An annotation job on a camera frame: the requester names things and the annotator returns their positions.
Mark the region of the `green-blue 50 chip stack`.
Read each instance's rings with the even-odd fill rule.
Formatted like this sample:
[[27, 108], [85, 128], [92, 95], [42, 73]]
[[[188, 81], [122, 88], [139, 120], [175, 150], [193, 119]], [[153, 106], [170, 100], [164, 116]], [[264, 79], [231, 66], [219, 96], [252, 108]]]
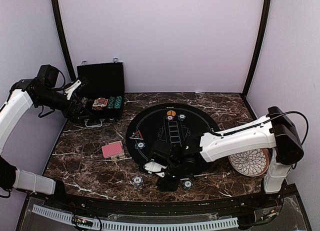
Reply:
[[186, 191], [191, 190], [194, 187], [194, 182], [190, 179], [184, 179], [182, 181], [182, 188]]

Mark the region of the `50 chips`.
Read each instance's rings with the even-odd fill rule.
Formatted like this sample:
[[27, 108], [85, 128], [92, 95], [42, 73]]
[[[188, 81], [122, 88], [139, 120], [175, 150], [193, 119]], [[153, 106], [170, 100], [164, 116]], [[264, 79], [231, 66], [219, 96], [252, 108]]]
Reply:
[[186, 115], [185, 114], [179, 114], [178, 115], [178, 119], [180, 120], [180, 121], [184, 121], [185, 119], [186, 119]]
[[143, 141], [139, 141], [135, 144], [134, 147], [136, 150], [142, 150], [146, 147], [146, 144]]

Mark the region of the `red triangular all-in marker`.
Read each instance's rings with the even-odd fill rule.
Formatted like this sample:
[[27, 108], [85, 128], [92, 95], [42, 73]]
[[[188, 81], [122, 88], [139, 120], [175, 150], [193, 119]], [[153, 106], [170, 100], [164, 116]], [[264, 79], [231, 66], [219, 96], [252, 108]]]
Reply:
[[133, 140], [143, 140], [144, 139], [142, 136], [142, 133], [139, 130], [136, 132], [133, 132], [129, 138], [133, 139]]

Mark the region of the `100 chips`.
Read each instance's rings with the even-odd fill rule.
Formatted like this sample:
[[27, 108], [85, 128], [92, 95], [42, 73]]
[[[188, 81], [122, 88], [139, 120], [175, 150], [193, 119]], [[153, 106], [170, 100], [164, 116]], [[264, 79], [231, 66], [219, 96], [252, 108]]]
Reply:
[[168, 116], [167, 116], [167, 120], [168, 120], [168, 121], [173, 121], [173, 120], [174, 120], [174, 117], [173, 117], [172, 115], [168, 115]]

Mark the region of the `orange big blind button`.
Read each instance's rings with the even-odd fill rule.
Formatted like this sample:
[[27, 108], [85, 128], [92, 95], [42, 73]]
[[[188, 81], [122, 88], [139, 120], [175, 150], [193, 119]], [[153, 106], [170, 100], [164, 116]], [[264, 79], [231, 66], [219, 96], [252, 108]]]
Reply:
[[166, 113], [167, 116], [175, 116], [176, 115], [176, 112], [174, 110], [169, 110], [167, 113]]

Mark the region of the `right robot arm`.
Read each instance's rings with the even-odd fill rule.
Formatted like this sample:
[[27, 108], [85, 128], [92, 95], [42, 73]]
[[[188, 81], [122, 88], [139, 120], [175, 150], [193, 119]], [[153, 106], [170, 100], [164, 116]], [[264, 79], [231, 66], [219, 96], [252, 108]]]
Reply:
[[207, 163], [255, 149], [271, 149], [272, 159], [263, 178], [262, 192], [255, 204], [266, 208], [275, 199], [291, 166], [304, 156], [305, 138], [300, 138], [296, 125], [277, 106], [257, 120], [222, 131], [209, 131], [188, 137], [183, 145], [164, 146], [169, 152], [164, 176], [157, 180], [162, 191], [174, 192], [180, 180], [194, 172], [198, 159]]

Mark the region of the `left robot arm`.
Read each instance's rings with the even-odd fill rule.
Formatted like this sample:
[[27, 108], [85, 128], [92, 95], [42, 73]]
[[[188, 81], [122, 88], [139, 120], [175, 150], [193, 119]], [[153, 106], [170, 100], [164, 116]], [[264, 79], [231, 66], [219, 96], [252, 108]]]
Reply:
[[[59, 75], [59, 69], [45, 64], [40, 67], [35, 78], [21, 79], [11, 87], [7, 100], [0, 108], [1, 150], [20, 119], [31, 107], [48, 107], [49, 114], [56, 110], [61, 111], [71, 122], [86, 120], [92, 116], [76, 95], [76, 91], [82, 89], [88, 80], [80, 77], [57, 87]], [[51, 201], [60, 209], [67, 209], [71, 204], [62, 181], [19, 169], [4, 158], [0, 159], [0, 187], [8, 193], [15, 189], [49, 195]]]

